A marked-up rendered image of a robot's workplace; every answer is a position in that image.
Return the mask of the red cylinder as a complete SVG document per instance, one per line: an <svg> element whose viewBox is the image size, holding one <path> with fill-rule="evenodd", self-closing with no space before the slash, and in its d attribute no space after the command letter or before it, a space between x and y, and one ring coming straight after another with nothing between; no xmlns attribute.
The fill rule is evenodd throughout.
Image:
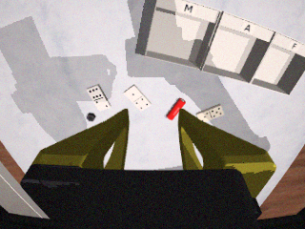
<svg viewBox="0 0 305 229"><path fill-rule="evenodd" d="M174 119L174 117L178 114L179 109L181 109L185 105L186 101L182 98L179 98L173 108L170 110L166 118L170 121Z"/></svg>

